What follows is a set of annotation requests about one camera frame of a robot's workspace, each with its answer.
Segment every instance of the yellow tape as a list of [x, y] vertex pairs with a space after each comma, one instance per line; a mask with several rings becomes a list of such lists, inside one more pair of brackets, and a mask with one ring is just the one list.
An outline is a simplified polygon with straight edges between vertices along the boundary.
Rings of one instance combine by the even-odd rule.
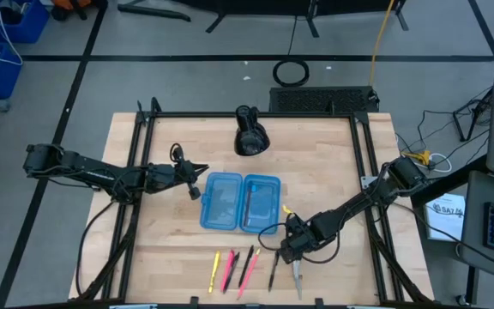
[[283, 208], [283, 211], [285, 211], [288, 215], [292, 214], [292, 211], [285, 204], [281, 205], [281, 207]]

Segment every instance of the black pen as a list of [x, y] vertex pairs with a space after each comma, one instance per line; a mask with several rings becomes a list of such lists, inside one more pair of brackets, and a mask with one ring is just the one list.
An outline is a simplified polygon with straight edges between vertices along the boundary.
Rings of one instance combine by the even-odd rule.
[[241, 288], [241, 283], [244, 282], [244, 277], [245, 277], [245, 271], [247, 271], [247, 266], [249, 266], [249, 260], [250, 257], [253, 256], [253, 251], [255, 250], [255, 247], [252, 245], [249, 249], [249, 253], [247, 254], [247, 259], [245, 260], [245, 266], [244, 266], [244, 271], [241, 272], [241, 276], [239, 277], [239, 284], [238, 288]]
[[238, 264], [238, 260], [239, 260], [239, 252], [238, 252], [238, 254], [236, 254], [235, 257], [233, 257], [232, 267], [230, 267], [230, 274], [228, 274], [228, 278], [226, 278], [226, 283], [224, 284], [224, 292], [223, 293], [226, 293], [226, 290], [228, 289], [228, 286], [230, 285], [230, 280], [232, 279], [233, 270], [236, 269], [236, 265]]
[[270, 275], [270, 283], [268, 284], [269, 292], [272, 290], [272, 284], [274, 283], [275, 266], [278, 265], [279, 260], [280, 260], [280, 253], [276, 251], [274, 255], [274, 266], [272, 266], [272, 275]]

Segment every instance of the pink pen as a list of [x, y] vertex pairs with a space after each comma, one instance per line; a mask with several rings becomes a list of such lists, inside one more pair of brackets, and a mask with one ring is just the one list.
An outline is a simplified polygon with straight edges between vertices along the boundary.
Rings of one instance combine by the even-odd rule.
[[253, 272], [253, 269], [255, 268], [256, 260], [258, 259], [258, 255], [260, 253], [261, 253], [261, 248], [256, 249], [256, 254], [253, 257], [253, 261], [250, 263], [250, 267], [249, 270], [247, 271], [247, 274], [245, 275], [244, 284], [242, 284], [241, 288], [239, 289], [238, 300], [241, 298], [241, 295], [244, 294], [244, 290], [247, 287], [247, 283], [249, 282], [250, 274]]
[[230, 254], [228, 254], [228, 262], [226, 263], [226, 268], [224, 269], [224, 278], [222, 278], [222, 284], [220, 284], [220, 291], [224, 293], [224, 286], [226, 285], [226, 279], [230, 275], [230, 268], [233, 263], [234, 252], [230, 250]]

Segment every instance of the yellow pencil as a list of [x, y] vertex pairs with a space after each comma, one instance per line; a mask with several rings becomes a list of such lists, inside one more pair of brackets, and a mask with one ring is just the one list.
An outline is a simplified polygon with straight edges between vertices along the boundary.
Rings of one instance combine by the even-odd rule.
[[211, 282], [209, 283], [209, 293], [213, 292], [214, 278], [216, 277], [216, 270], [219, 268], [220, 251], [217, 251], [214, 255], [213, 273], [211, 274]]

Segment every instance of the blue plastic box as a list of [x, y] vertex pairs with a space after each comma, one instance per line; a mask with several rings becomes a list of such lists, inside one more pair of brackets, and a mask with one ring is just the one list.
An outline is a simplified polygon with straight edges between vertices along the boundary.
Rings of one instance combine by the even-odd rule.
[[[260, 233], [280, 219], [281, 182], [273, 176], [210, 173], [202, 195], [200, 224], [205, 228]], [[277, 227], [265, 234], [277, 232]]]
[[[15, 43], [37, 42], [45, 24], [49, 20], [49, 12], [39, 0], [15, 0], [15, 2], [20, 5], [24, 3], [31, 4], [24, 13], [21, 23], [18, 25], [4, 25], [9, 39]], [[5, 42], [1, 33], [0, 42]]]
[[[19, 62], [18, 57], [5, 45], [0, 44], [1, 59]], [[8, 64], [0, 61], [0, 100], [8, 99], [13, 93], [18, 75], [21, 73], [21, 66]]]

